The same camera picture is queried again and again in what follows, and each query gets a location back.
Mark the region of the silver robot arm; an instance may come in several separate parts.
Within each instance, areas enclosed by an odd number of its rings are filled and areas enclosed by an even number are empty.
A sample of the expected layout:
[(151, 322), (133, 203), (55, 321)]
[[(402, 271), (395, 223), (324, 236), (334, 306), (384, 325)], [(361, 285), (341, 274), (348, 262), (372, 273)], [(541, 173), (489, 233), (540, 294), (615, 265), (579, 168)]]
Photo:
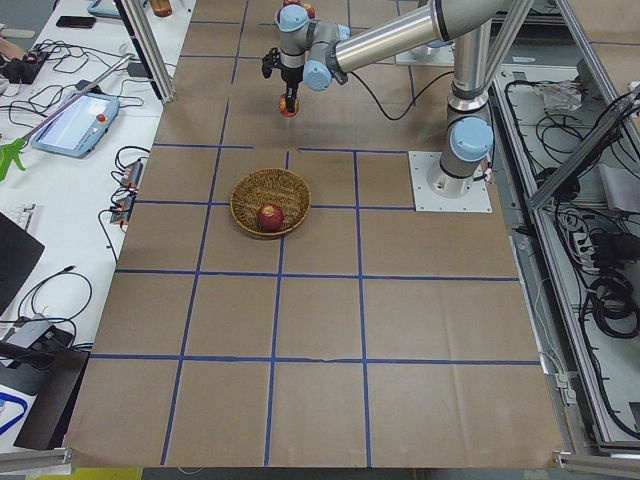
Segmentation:
[(471, 115), (488, 101), (490, 78), (488, 41), (491, 22), (501, 1), (421, 1), (414, 10), (384, 24), (352, 35), (341, 24), (310, 16), (298, 1), (285, 2), (275, 15), (280, 43), (262, 58), (262, 74), (281, 72), (285, 93), (283, 115), (298, 109), (300, 83), (324, 91), (332, 81), (343, 85), (347, 76), (380, 60), (414, 48), (455, 44), (454, 79), (449, 109)]

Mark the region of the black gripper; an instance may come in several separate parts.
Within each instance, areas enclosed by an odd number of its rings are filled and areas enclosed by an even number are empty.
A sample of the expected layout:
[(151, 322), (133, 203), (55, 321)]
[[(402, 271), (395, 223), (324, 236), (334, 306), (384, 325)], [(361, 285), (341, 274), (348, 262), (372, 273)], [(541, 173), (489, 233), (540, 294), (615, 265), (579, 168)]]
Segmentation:
[(287, 87), (284, 94), (284, 110), (286, 112), (298, 111), (298, 86), (303, 81), (303, 67), (288, 67), (282, 65), (280, 68), (281, 79), (285, 82)]

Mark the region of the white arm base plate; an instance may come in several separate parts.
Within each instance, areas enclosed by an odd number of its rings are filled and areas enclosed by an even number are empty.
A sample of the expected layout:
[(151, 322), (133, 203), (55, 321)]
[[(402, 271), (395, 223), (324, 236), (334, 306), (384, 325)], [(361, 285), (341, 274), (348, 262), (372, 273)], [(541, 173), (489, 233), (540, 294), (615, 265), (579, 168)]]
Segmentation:
[(486, 182), (475, 181), (481, 168), (467, 179), (456, 179), (441, 169), (440, 156), (434, 151), (408, 152), (415, 211), (490, 214), (493, 209)]

